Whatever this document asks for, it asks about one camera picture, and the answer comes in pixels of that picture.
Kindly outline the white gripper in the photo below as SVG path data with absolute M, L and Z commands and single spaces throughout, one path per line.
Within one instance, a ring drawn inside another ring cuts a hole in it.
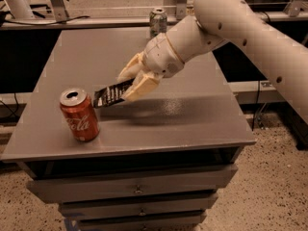
M 154 73 L 141 71 L 144 64 Z M 160 75 L 170 78 L 181 71 L 184 65 L 172 48 L 167 34 L 159 34 L 146 44 L 143 53 L 137 53 L 119 73 L 119 82 L 137 76 L 121 98 L 130 102 L 140 99 L 158 87 L 161 82 Z

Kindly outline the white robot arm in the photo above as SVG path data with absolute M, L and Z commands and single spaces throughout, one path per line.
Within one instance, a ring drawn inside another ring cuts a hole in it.
M 193 57 L 229 41 L 308 122 L 308 48 L 271 27 L 244 0 L 194 0 L 193 8 L 193 16 L 153 38 L 120 72 L 119 82 L 133 81 L 125 100 L 141 98 Z

